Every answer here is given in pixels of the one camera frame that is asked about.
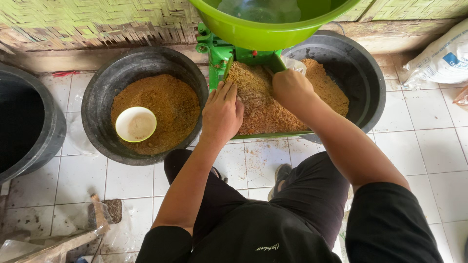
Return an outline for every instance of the black pants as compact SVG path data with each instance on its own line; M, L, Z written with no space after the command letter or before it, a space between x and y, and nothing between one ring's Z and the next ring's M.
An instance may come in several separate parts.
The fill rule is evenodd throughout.
M191 150L177 149L164 159L164 171L172 184ZM344 215L350 183L326 152L310 156L294 168L270 203L282 206L310 223L333 248ZM229 212L249 202L215 174L208 175L205 193L193 229L193 245L207 236Z

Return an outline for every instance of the black plastic tub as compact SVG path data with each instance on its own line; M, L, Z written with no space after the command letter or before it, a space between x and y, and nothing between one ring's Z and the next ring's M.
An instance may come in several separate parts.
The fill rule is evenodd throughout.
M62 147L65 117L33 75L0 63L0 184L48 163Z
M368 133L385 107L386 88L382 71L371 54L343 35L319 30L306 41L282 51L283 56L312 58L323 65L350 100L346 118ZM302 137L320 142L314 134Z
M200 115L192 132L173 149L185 149L202 128L202 110L208 99L206 80L199 68L185 55L165 47L142 47L128 51L104 64L89 82L81 105L86 135L96 149L110 159L128 165L151 165L164 160L169 151L145 155L120 143L110 121L114 97L129 84L161 74L187 83L198 96Z

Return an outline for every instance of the shoe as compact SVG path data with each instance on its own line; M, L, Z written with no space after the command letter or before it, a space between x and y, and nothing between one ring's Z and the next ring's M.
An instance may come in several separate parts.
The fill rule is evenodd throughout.
M223 177L223 175L215 167L211 167L210 172L214 173L214 175L216 175L216 177L221 179L223 182L227 183L228 178L225 177L225 176Z
M289 174L293 170L293 167L289 163L283 163L280 165L275 172L275 186L270 190L268 194L268 201L272 200L275 194L278 193L278 183L282 180L286 180Z

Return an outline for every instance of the woven bamboo wall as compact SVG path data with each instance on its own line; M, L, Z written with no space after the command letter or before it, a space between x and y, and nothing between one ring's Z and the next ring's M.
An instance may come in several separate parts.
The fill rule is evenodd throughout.
M187 0L0 0L0 41L15 50L195 43Z
M187 0L0 0L0 8L8 52L194 44L201 22ZM468 0L361 0L336 21L369 10L372 21L453 18L468 14Z

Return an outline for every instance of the person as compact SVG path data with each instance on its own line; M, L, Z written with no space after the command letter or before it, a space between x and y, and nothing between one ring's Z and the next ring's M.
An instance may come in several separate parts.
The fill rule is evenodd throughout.
M271 200L247 200L212 168L237 133L243 104L220 82L203 109L195 149L164 160L170 188L136 263L341 262L331 252L347 193L349 262L442 262L406 179L356 125L335 113L300 73L273 77L274 98L322 140L326 152L296 168L281 165Z

